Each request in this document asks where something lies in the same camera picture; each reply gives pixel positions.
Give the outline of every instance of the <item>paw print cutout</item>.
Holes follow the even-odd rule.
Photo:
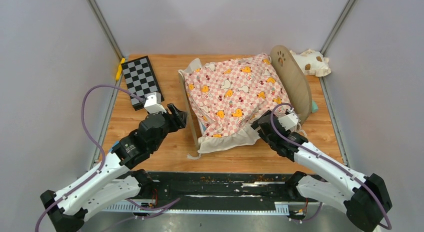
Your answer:
[[[277,55],[278,55],[278,59],[277,59],[277,61],[278,61],[279,65],[280,65],[280,66],[283,66],[284,61],[286,60],[286,59],[284,58],[284,53],[283,53],[282,51],[278,51],[278,52],[277,52]]]

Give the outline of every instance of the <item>white bracket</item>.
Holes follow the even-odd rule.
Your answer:
[[[166,109],[161,104],[161,99],[162,96],[158,92],[147,94],[144,108],[148,111],[148,113],[166,112]]]
[[[283,117],[280,117],[278,122],[285,130],[291,130],[292,128],[296,130],[296,126],[299,123],[299,117],[296,115],[296,113],[289,113]]]
[[[357,172],[351,168],[344,166],[343,164],[339,163],[338,161],[334,160],[330,156],[317,149],[311,142],[303,143],[302,146],[312,151],[315,151],[319,154],[319,156],[315,156],[306,151],[305,149],[299,148],[299,151],[294,155],[294,161],[300,165],[311,169],[319,176],[324,178],[326,181],[336,187],[341,193],[343,193],[346,196],[346,199],[350,200],[350,198],[354,194],[353,188],[360,188],[361,185],[358,182],[351,180],[351,177],[349,177],[339,168],[325,161],[323,157],[334,161],[335,163],[343,167],[345,170],[356,176],[360,181],[365,182],[365,175],[363,173]]]
[[[347,196],[330,183],[321,182],[308,175],[299,180],[296,188],[303,197],[313,198],[346,213],[343,202],[347,200]]]
[[[84,221],[88,221],[93,215],[116,202],[138,195],[140,189],[139,182],[132,176],[102,188],[82,206],[83,209],[88,210],[84,216]]]

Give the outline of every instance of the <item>wooden bed frame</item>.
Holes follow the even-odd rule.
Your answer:
[[[311,114],[312,109],[312,95],[308,80],[285,46],[278,45],[273,47],[269,56],[271,57],[271,64],[288,94],[288,98],[299,116],[300,123],[303,124]],[[185,94],[186,110],[189,113],[189,120],[187,123],[190,126],[196,149],[199,150],[200,145],[198,138],[201,137],[202,134],[200,133],[200,129],[198,129],[198,122],[194,121],[196,116],[187,97],[186,82],[181,74],[179,74],[179,81],[182,92]]]

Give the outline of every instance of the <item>cartoon print blanket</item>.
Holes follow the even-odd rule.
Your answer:
[[[259,136],[251,123],[277,104],[289,102],[267,54],[198,66],[180,73],[191,107],[206,127],[199,153],[253,145]]]

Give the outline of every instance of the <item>white wall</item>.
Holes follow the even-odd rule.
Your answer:
[[[358,0],[328,51],[351,166],[383,177],[394,231],[424,220],[424,0]]]
[[[347,0],[96,0],[124,55],[320,50]]]
[[[40,194],[88,169],[81,101],[114,81],[118,58],[86,0],[0,0],[0,14],[0,231],[33,231]],[[97,137],[110,95],[88,99]],[[53,230],[46,217],[40,231]]]

